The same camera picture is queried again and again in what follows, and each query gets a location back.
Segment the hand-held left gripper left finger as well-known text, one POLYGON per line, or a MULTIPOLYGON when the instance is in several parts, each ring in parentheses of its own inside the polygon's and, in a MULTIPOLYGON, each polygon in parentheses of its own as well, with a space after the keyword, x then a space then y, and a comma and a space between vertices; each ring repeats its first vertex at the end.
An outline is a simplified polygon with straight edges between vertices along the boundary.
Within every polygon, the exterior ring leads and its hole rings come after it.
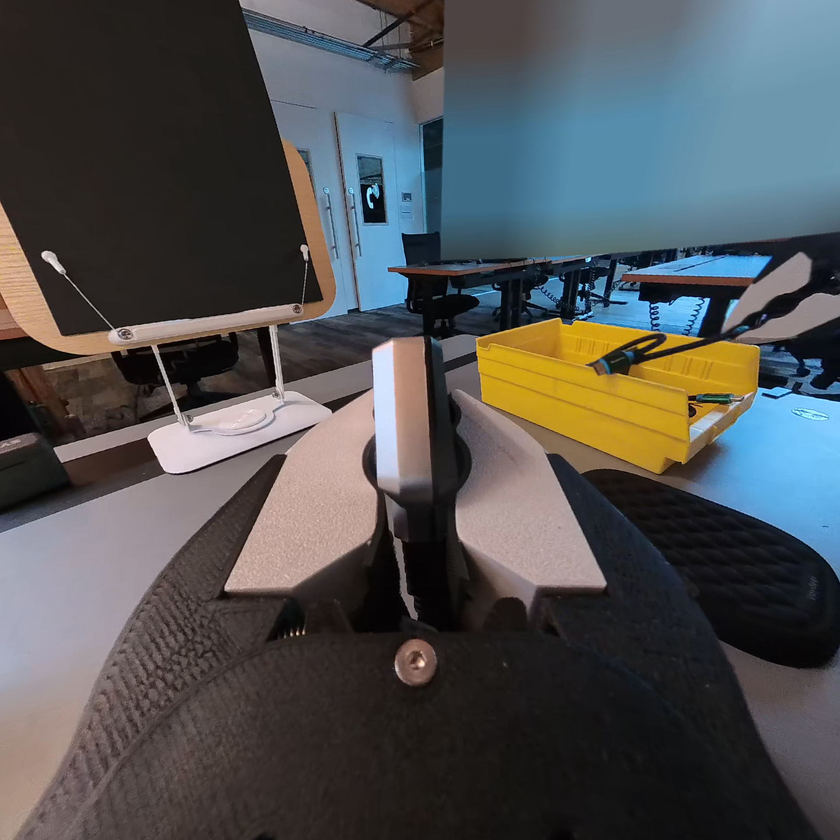
POLYGON ((287 451, 227 595, 364 598, 386 529, 385 503, 363 467, 374 433, 373 395, 363 394, 287 451))

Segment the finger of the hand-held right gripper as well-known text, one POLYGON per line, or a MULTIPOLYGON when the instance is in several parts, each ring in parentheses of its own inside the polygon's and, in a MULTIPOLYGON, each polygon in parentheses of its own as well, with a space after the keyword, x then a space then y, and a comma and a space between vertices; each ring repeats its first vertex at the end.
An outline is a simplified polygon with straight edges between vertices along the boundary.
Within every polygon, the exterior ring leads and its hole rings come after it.
POLYGON ((812 259, 799 252, 754 282, 743 292, 735 309, 725 321, 725 330, 742 326, 752 316, 763 312, 774 300, 797 292, 811 278, 812 259))
POLYGON ((730 314, 730 329, 749 327, 735 339, 753 345, 795 340, 838 320, 838 292, 818 291, 808 296, 787 293, 763 304, 743 297, 730 314))

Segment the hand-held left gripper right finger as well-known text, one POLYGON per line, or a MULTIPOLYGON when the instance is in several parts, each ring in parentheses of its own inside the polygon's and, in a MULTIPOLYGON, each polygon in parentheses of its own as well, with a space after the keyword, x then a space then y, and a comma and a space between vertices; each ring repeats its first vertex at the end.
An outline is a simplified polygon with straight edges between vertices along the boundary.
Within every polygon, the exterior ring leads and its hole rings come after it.
POLYGON ((606 579, 544 448, 463 391, 456 432, 471 458, 455 504, 465 558, 465 615, 514 597, 531 615, 543 596, 602 595, 606 579))

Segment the yellow plastic bin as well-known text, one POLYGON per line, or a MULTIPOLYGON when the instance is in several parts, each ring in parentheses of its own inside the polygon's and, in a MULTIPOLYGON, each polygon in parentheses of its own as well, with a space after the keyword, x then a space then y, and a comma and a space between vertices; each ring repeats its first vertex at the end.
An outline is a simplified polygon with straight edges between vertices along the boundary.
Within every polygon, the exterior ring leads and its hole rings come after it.
POLYGON ((597 374, 590 364, 643 329, 559 319, 478 338, 482 401, 655 474, 684 465, 745 414, 759 390, 760 349, 666 334, 690 351, 597 374))

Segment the grey HDMI switch box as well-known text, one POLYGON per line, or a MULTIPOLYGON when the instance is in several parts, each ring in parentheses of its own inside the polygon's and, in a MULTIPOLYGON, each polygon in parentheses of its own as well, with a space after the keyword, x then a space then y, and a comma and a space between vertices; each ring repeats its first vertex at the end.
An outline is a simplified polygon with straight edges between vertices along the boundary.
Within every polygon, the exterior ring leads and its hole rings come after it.
POLYGON ((471 455, 457 433, 461 412, 448 394, 443 349, 434 339, 392 339, 372 352, 374 436, 363 463, 383 496, 402 548, 417 619, 461 628, 469 573, 455 523, 471 455))

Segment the wood edged office desk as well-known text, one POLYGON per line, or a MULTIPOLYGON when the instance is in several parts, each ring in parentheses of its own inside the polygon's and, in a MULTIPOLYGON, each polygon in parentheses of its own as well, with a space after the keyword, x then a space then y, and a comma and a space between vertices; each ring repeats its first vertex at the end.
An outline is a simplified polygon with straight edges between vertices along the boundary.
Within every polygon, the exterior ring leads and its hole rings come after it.
POLYGON ((447 338, 455 331, 454 320, 472 309, 468 289, 499 286, 500 331, 522 323, 527 287, 535 288, 553 277, 588 270, 596 265, 592 257, 566 256, 495 261, 437 262, 393 266, 388 271, 407 279, 406 304, 423 320, 423 334, 447 338))
POLYGON ((741 297, 770 261, 765 255, 697 255, 629 270, 623 281, 638 283, 640 300, 649 303, 708 299, 698 329, 698 337, 706 338, 720 332, 730 302, 741 297))

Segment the black office chair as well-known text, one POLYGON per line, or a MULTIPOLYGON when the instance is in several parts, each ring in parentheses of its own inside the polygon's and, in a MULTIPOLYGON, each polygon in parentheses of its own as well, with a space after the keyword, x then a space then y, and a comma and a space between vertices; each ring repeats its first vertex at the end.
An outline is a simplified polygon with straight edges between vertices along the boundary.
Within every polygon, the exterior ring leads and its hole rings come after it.
MULTIPOLYGON (((136 402, 165 388, 164 374, 152 349, 118 351, 111 356, 124 380, 136 386, 136 402)), ((238 339, 235 333, 229 333, 226 338, 218 334, 164 344, 160 356, 169 383, 186 388, 185 395, 177 399, 181 411, 186 413, 240 396, 233 392, 208 392, 200 386, 202 380, 227 373, 236 366, 238 339)))
MULTIPOLYGON (((440 235, 402 234, 402 244, 407 266, 431 266, 440 260, 440 235)), ((455 335, 455 319, 480 305, 480 300, 461 291, 448 292, 446 277, 407 278, 406 309, 423 318, 423 333, 436 339, 455 335)))

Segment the dark grey power box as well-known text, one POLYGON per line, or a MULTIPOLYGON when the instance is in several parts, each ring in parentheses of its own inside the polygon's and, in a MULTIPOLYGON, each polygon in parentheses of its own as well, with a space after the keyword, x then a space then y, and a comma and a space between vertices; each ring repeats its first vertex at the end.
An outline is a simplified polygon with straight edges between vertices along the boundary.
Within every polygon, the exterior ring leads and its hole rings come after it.
POLYGON ((1 510, 70 485, 70 477, 48 440, 38 433, 1 442, 1 510))

